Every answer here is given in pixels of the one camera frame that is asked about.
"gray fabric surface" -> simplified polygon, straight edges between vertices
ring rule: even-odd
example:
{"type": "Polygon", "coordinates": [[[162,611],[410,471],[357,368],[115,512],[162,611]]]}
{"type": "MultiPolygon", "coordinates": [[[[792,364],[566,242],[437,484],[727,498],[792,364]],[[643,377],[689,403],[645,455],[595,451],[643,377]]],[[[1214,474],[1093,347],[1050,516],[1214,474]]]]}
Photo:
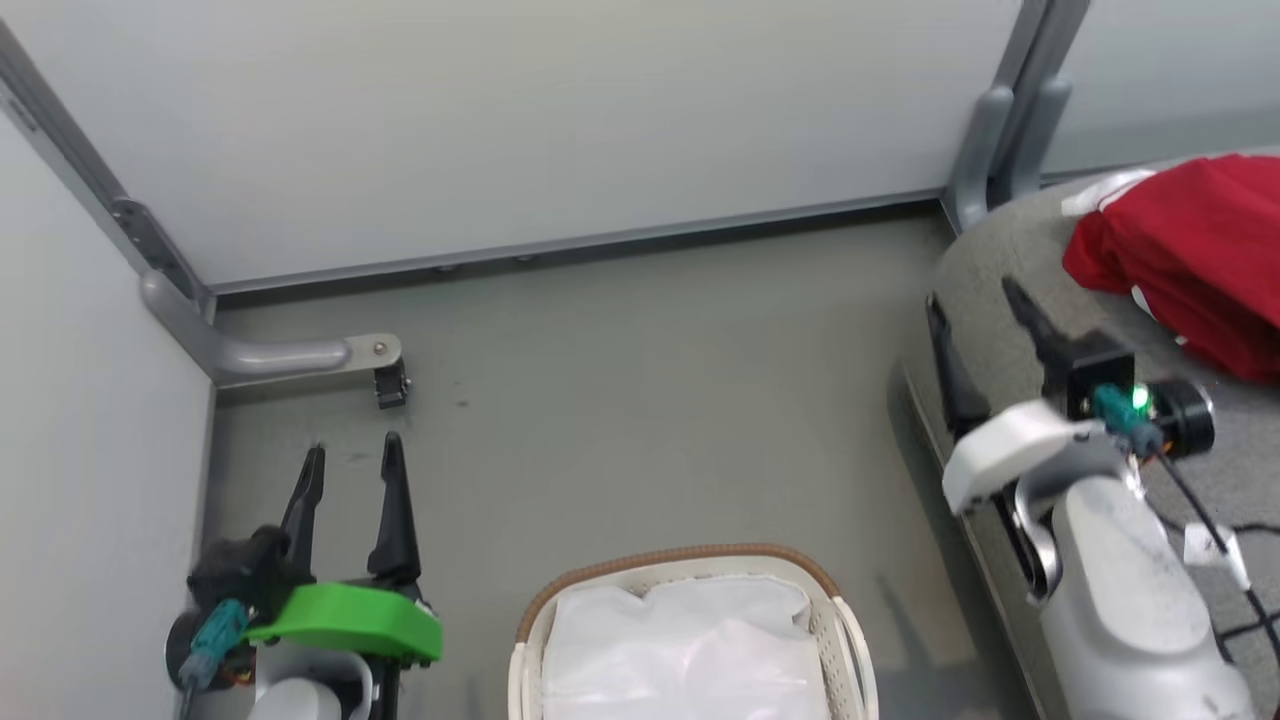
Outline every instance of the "gray fabric surface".
{"type": "MultiPolygon", "coordinates": [[[[1084,291],[1062,270],[1062,251],[1075,219],[1061,217],[1060,202],[1089,182],[1050,188],[1006,205],[947,251],[934,290],[951,318],[969,372],[997,411],[1039,393],[1041,366],[1000,288],[1001,277],[1014,274],[1064,332],[1078,334],[1100,327],[1133,346],[1140,379],[1183,375],[1203,383],[1217,409],[1217,443],[1210,454],[1181,462],[1184,474],[1220,521],[1280,523],[1280,389],[1244,384],[1210,370],[1185,356],[1171,334],[1128,296],[1084,291]]],[[[923,302],[902,361],[925,429],[946,456],[951,441],[942,420],[923,302]]],[[[1193,520],[1190,506],[1161,469],[1144,469],[1143,480],[1152,505],[1180,521],[1193,520]]],[[[966,529],[1044,717],[1065,720],[1052,660],[1036,612],[1023,600],[1025,587],[995,511],[978,512],[966,529]]],[[[1280,538],[1245,536],[1242,547],[1263,603],[1280,609],[1280,538]]],[[[1225,570],[1196,570],[1193,577],[1219,628],[1253,620],[1225,570]]],[[[1280,682],[1265,635],[1253,633],[1229,647],[1260,714],[1270,717],[1280,682]]]]}

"green led light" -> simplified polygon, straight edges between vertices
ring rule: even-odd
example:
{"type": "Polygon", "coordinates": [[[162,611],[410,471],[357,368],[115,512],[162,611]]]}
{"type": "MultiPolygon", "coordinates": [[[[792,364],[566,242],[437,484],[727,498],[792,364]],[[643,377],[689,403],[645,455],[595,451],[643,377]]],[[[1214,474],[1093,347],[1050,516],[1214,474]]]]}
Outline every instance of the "green led light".
{"type": "Polygon", "coordinates": [[[1144,410],[1151,404],[1151,391],[1147,386],[1138,383],[1133,386],[1133,407],[1134,410],[1144,410]]]}

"woven basket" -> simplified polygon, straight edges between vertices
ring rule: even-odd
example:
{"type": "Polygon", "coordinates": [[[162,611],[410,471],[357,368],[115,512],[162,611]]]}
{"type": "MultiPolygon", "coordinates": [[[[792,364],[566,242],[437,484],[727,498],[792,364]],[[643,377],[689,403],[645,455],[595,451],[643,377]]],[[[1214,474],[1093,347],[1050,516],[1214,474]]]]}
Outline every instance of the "woven basket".
{"type": "Polygon", "coordinates": [[[634,555],[573,570],[538,593],[520,623],[507,674],[509,720],[543,720],[543,648],[562,593],[613,585],[644,594],[654,585],[726,575],[765,575],[809,596],[809,632],[818,639],[832,720],[878,720],[870,652],[840,588],[817,562],[776,544],[712,544],[634,555]]]}

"brown basket rim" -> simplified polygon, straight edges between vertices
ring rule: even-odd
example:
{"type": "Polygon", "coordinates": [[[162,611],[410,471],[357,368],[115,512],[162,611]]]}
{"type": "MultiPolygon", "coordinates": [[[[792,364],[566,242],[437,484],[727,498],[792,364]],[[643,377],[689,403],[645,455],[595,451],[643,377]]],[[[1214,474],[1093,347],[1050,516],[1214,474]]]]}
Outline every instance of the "brown basket rim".
{"type": "Polygon", "coordinates": [[[771,543],[696,544],[691,547],[677,547],[673,550],[659,550],[657,552],[644,552],[640,555],[620,557],[598,565],[589,565],[577,570],[570,570],[559,578],[556,578],[536,596],[534,596],[534,601],[529,603],[529,609],[525,610],[525,616],[520,619],[520,629],[516,630],[516,642],[529,642],[529,634],[534,629],[534,620],[536,620],[538,614],[543,611],[543,606],[570,585],[575,585],[593,578],[599,578],[602,575],[611,575],[623,570],[635,570],[636,568],[644,568],[646,565],[680,562],[682,560],[703,560],[708,557],[745,556],[777,557],[794,565],[799,565],[809,573],[809,575],[812,575],[819,585],[822,585],[827,597],[840,597],[840,587],[836,584],[836,580],[831,579],[831,575],[822,569],[822,565],[818,565],[812,557],[799,550],[771,543]]]}

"white label tag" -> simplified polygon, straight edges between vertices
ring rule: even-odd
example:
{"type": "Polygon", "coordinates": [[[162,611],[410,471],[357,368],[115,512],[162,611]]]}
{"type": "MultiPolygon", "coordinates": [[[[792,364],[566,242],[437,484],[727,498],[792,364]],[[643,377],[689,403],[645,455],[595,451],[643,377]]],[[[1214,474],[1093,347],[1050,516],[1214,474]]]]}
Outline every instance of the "white label tag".
{"type": "Polygon", "coordinates": [[[1203,523],[1188,523],[1183,530],[1183,562],[1204,568],[1226,568],[1235,577],[1240,589],[1249,588],[1249,574],[1244,569],[1244,556],[1240,555],[1240,542],[1235,532],[1225,525],[1217,527],[1217,533],[1226,542],[1226,557],[1217,550],[1213,536],[1203,523]]]}

